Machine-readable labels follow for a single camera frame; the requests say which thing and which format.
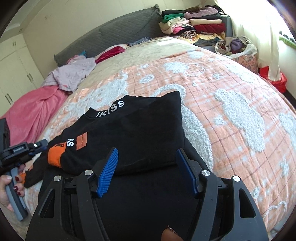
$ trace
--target lavender shirt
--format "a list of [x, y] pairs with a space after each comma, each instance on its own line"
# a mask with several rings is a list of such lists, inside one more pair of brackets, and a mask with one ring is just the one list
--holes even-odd
[[184, 13], [184, 18], [190, 19], [194, 17], [202, 17], [202, 16], [207, 16], [207, 15], [213, 15], [218, 13], [218, 10], [213, 8], [213, 7], [204, 7], [204, 10], [200, 10], [199, 12], [195, 13], [189, 13], [186, 12]]

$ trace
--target cabinet door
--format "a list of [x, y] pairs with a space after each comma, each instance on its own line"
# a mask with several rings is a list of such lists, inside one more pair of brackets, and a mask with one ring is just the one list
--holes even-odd
[[29, 78], [31, 79], [32, 83], [36, 88], [39, 88], [41, 84], [43, 83], [44, 79], [37, 68], [34, 60], [31, 57], [31, 54], [27, 47], [21, 48], [18, 51], [18, 55], [20, 57], [20, 60], [22, 64], [24, 65]]
[[7, 39], [0, 43], [0, 60], [4, 59], [17, 49], [23, 48], [26, 46], [26, 42], [22, 34], [13, 36], [10, 39]]
[[17, 52], [7, 56], [3, 61], [6, 62], [10, 78], [14, 81], [14, 85], [17, 85], [22, 95], [36, 89]]
[[0, 89], [0, 117], [8, 111], [11, 105], [9, 98]]

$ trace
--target white wall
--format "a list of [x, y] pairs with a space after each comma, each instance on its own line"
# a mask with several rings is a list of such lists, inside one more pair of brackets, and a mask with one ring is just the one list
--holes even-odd
[[54, 54], [95, 27], [158, 4], [160, 10], [214, 4], [213, 0], [51, 0], [24, 31], [29, 51], [43, 77], [56, 68]]

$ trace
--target red bag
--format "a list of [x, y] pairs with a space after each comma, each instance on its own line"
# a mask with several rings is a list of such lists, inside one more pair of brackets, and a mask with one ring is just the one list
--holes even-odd
[[288, 81], [286, 76], [281, 72], [281, 79], [279, 81], [271, 81], [270, 79], [268, 79], [268, 70], [269, 70], [268, 66], [261, 68], [259, 71], [260, 76], [268, 80], [275, 88], [277, 88], [279, 92], [285, 93], [286, 83]]

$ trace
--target pink blanket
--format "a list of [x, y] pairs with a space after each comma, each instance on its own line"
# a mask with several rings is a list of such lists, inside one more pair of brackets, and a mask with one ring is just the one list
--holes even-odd
[[10, 129], [10, 145], [35, 142], [59, 110], [68, 93], [57, 85], [32, 90], [19, 98], [1, 117]]

